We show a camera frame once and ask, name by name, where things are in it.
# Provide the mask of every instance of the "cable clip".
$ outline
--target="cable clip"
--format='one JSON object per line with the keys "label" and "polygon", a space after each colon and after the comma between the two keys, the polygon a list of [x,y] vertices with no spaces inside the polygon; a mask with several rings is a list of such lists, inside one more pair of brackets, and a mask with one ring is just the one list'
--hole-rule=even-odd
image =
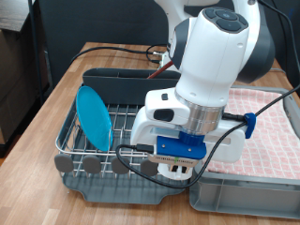
{"label": "cable clip", "polygon": [[245,132],[245,136],[246,139],[250,139],[256,126],[256,115],[253,112],[246,113],[244,118],[247,121],[247,130]]}

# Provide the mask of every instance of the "blue plate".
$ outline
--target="blue plate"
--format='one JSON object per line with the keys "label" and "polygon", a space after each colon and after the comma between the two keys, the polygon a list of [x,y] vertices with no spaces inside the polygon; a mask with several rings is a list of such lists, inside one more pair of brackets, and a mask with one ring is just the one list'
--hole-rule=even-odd
{"label": "blue plate", "polygon": [[113,130],[101,97],[91,87],[83,86],[76,96],[76,108],[87,139],[97,149],[107,152],[113,144]]}

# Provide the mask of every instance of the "blue mount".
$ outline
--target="blue mount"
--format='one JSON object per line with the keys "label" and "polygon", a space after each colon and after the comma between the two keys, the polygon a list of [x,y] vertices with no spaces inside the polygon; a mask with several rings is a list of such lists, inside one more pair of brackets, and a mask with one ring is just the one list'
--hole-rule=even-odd
{"label": "blue mount", "polygon": [[180,132],[179,139],[157,136],[157,154],[178,158],[202,159],[206,155],[204,136]]}

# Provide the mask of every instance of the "blue bracket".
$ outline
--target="blue bracket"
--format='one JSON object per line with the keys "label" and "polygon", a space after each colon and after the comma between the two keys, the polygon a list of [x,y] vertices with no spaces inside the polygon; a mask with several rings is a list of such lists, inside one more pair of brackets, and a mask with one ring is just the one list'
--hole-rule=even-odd
{"label": "blue bracket", "polygon": [[157,136],[157,154],[177,158],[202,159],[206,155],[206,144],[190,145],[180,139]]}
{"label": "blue bracket", "polygon": [[244,117],[247,121],[247,130],[245,132],[245,137],[246,139],[249,139],[251,138],[256,125],[256,115],[251,112],[251,113],[246,113]]}

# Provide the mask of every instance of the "screw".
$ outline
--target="screw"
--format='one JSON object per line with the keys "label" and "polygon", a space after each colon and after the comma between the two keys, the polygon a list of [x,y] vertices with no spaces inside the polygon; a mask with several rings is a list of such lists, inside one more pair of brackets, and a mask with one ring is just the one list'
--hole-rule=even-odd
{"label": "screw", "polygon": [[247,3],[249,5],[254,5],[256,3],[256,0],[248,0]]}

